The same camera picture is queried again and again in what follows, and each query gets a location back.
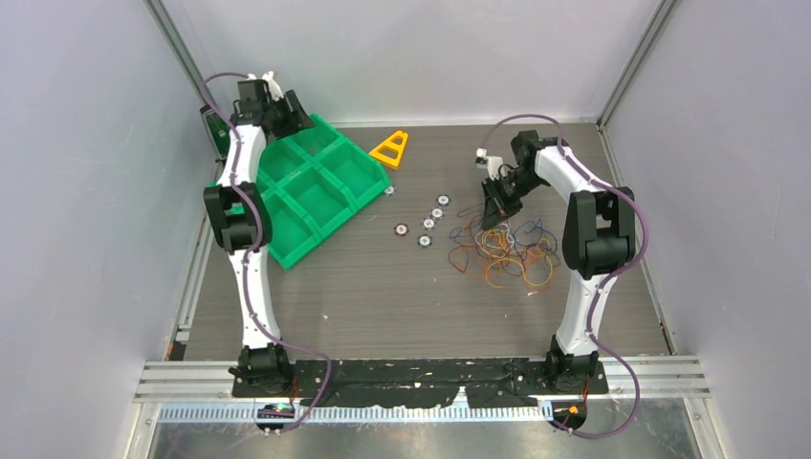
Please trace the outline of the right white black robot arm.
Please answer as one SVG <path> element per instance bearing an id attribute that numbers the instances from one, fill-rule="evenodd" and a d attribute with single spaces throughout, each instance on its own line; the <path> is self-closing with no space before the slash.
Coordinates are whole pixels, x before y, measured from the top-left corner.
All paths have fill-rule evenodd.
<path id="1" fill-rule="evenodd" d="M 522 198 L 549 186 L 566 202 L 561 248 L 570 284 L 563 319 L 541 366 L 542 381 L 570 392 L 595 377 L 599 330 L 616 271 L 636 255 L 635 214 L 626 187 L 615 188 L 593 174 L 561 138 L 521 131 L 511 141 L 515 165 L 480 147 L 475 162 L 486 168 L 482 183 L 483 230 L 522 210 Z"/>

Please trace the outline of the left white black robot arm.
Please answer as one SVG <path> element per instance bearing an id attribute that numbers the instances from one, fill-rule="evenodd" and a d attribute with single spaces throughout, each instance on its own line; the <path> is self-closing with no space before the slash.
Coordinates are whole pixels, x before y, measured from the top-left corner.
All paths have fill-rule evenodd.
<path id="1" fill-rule="evenodd" d="M 239 75 L 238 98 L 222 118 L 229 150 L 220 178 L 204 190 L 215 242 L 228 255 L 237 282 L 242 344 L 230 368 L 242 391 L 281 396 L 292 390 L 294 370 L 274 316 L 268 276 L 273 224 L 257 185 L 259 160 L 269 143 L 313 127 L 294 91 L 274 73 Z"/>

